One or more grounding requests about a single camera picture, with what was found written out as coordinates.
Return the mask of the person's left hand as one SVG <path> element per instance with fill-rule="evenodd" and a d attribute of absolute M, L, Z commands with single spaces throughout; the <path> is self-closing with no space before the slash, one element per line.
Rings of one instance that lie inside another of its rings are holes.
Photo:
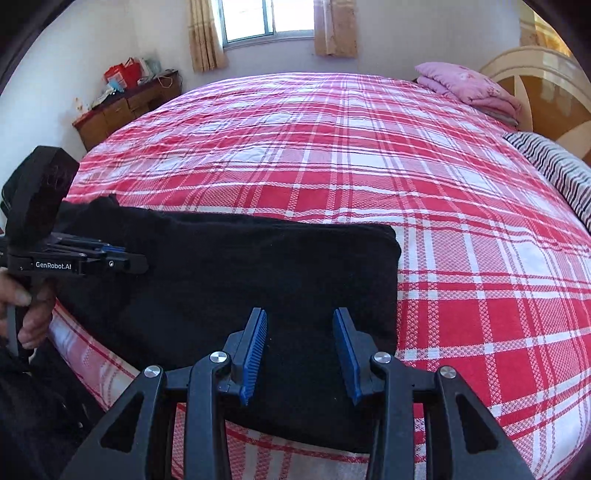
<path fill-rule="evenodd" d="M 51 283 L 43 283 L 35 293 L 10 277 L 5 268 L 1 269 L 1 337 L 7 338 L 7 308 L 24 307 L 23 326 L 18 333 L 18 340 L 25 349 L 37 348 L 47 337 L 52 321 L 52 311 L 56 303 L 55 292 Z"/>

